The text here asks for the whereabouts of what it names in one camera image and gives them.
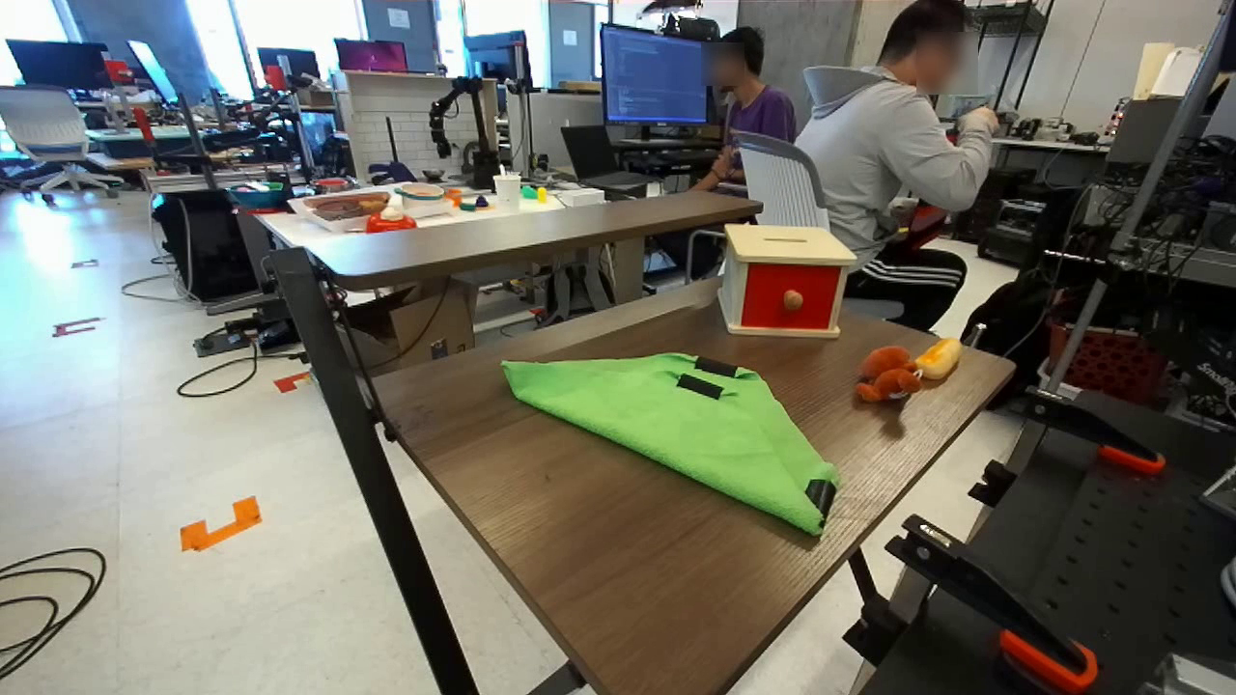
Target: purple shirt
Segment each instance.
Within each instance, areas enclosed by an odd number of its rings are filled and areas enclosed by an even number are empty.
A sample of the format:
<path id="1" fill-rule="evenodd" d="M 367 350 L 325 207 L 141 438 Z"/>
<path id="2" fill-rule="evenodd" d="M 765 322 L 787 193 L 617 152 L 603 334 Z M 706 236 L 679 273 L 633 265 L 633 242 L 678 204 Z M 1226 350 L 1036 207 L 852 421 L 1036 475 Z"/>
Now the purple shirt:
<path id="1" fill-rule="evenodd" d="M 761 133 L 768 141 L 795 141 L 800 123 L 795 123 L 795 106 L 768 90 L 752 102 L 752 106 L 734 106 L 731 121 L 728 121 L 728 146 L 734 146 L 734 133 Z"/>

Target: floor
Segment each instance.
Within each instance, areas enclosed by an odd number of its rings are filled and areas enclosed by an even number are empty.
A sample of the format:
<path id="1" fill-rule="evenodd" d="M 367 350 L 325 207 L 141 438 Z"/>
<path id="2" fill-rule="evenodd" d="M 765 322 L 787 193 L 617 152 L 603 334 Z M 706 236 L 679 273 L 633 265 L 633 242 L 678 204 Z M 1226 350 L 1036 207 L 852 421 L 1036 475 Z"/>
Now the floor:
<path id="1" fill-rule="evenodd" d="M 4 695 L 208 695 L 208 691 L 432 691 L 351 469 L 297 359 L 264 359 L 223 398 L 177 398 L 190 373 L 237 359 L 198 359 L 194 340 L 219 325 L 187 303 L 163 263 L 145 193 L 75 198 L 58 207 L 0 198 L 0 569 L 51 550 L 100 550 L 109 578 Z M 935 334 L 958 335 L 969 309 L 1013 271 L 969 260 L 969 285 Z M 198 389 L 231 388 L 249 363 Z M 1022 421 L 985 412 L 871 536 L 889 592 L 895 563 L 880 543 L 907 512 L 965 534 L 969 483 L 1013 453 Z M 530 691 L 561 648 L 499 578 L 476 540 L 391 449 L 418 534 L 446 586 L 482 691 Z M 231 523 L 237 498 L 264 523 L 183 552 L 183 525 Z M 0 578 L 0 648 L 33 636 L 46 608 L 75 603 L 83 578 Z M 779 641 L 741 676 L 741 695 L 841 695 L 861 662 L 841 644 L 859 619 L 852 577 L 827 585 Z"/>

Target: green cloth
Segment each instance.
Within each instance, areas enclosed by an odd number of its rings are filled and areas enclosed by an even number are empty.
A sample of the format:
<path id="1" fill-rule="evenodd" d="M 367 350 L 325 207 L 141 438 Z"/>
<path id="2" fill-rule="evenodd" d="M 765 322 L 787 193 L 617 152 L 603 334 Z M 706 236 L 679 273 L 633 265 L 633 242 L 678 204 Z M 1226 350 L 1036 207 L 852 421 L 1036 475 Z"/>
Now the green cloth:
<path id="1" fill-rule="evenodd" d="M 501 366 L 517 401 L 821 536 L 840 470 L 821 461 L 761 373 L 700 372 L 695 354 L 679 350 Z M 683 389 L 679 377 L 700 377 L 720 398 Z"/>

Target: orange tape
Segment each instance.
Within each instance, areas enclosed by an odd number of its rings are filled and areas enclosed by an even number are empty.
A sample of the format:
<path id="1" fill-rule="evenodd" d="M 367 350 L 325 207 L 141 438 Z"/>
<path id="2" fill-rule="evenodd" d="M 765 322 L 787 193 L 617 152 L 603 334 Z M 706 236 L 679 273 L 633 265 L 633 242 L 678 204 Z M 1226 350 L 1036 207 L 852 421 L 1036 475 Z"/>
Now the orange tape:
<path id="1" fill-rule="evenodd" d="M 239 536 L 249 534 L 250 525 L 264 523 L 264 511 L 261 511 L 261 498 L 237 498 L 231 502 L 231 525 L 219 525 L 219 529 L 207 529 L 207 523 L 194 523 L 183 529 L 183 552 L 207 552 L 207 550 L 216 550 L 223 543 L 230 536 Z"/>
<path id="2" fill-rule="evenodd" d="M 1079 651 L 1085 662 L 1082 673 L 1059 666 L 1054 657 L 1047 657 L 1045 648 L 1036 648 L 1031 641 L 1024 641 L 1013 628 L 1001 628 L 997 644 L 1001 644 L 1010 666 L 1015 666 L 1024 676 L 1031 676 L 1047 691 L 1085 695 L 1097 685 L 1097 651 L 1085 648 L 1085 644 L 1079 644 Z"/>
<path id="3" fill-rule="evenodd" d="M 293 394 L 301 381 L 310 381 L 310 372 L 275 377 L 275 389 L 280 389 L 280 394 Z"/>

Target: person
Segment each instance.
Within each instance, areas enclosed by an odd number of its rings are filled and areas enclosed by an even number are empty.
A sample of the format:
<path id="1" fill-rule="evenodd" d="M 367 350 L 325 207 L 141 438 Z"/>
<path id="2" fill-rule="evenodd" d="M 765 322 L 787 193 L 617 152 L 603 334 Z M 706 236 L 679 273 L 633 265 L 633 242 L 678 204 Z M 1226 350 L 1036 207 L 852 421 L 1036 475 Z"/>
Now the person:
<path id="1" fill-rule="evenodd" d="M 807 68 L 813 121 L 795 146 L 817 164 L 832 233 L 859 254 L 852 298 L 899 303 L 899 325 L 931 328 L 965 282 L 965 263 L 921 242 L 891 242 L 903 224 L 885 224 L 889 204 L 911 198 L 962 213 L 994 164 L 997 112 L 973 108 L 952 142 L 911 80 L 911 27 L 965 23 L 962 0 L 915 0 L 880 45 L 876 68 Z"/>
<path id="2" fill-rule="evenodd" d="M 768 90 L 765 79 L 765 36 L 752 27 L 737 27 L 720 39 L 710 58 L 710 79 L 728 98 L 728 142 L 710 169 L 695 183 L 695 191 L 720 191 L 724 183 L 741 183 L 734 133 L 761 133 L 773 141 L 795 141 L 795 106 Z"/>

